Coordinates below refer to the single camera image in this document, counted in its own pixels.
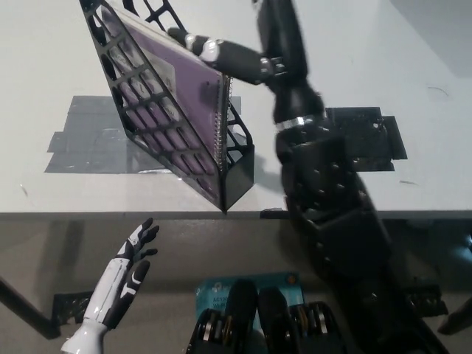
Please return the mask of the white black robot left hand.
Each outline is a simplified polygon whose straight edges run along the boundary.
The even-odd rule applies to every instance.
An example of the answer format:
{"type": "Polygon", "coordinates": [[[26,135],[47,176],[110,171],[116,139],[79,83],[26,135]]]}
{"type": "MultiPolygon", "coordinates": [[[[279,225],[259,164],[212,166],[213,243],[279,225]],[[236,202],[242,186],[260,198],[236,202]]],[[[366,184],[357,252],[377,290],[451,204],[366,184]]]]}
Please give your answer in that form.
{"type": "Polygon", "coordinates": [[[145,257],[157,253],[156,249],[143,247],[156,238],[158,231],[159,226],[148,218],[128,236],[97,283],[83,315],[84,322],[96,322],[109,330],[117,327],[148,272],[150,262],[145,257]]]}

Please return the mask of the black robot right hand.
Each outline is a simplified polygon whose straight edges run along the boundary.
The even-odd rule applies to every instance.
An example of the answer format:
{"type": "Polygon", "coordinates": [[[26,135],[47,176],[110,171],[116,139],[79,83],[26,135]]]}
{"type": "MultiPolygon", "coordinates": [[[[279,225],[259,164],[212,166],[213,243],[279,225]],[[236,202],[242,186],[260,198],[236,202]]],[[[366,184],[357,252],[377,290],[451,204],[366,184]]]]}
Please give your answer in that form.
{"type": "Polygon", "coordinates": [[[254,1],[262,51],[171,27],[167,34],[207,66],[275,96],[278,131],[313,126],[328,131],[325,105],[308,83],[301,29],[292,1],[254,1]]]}

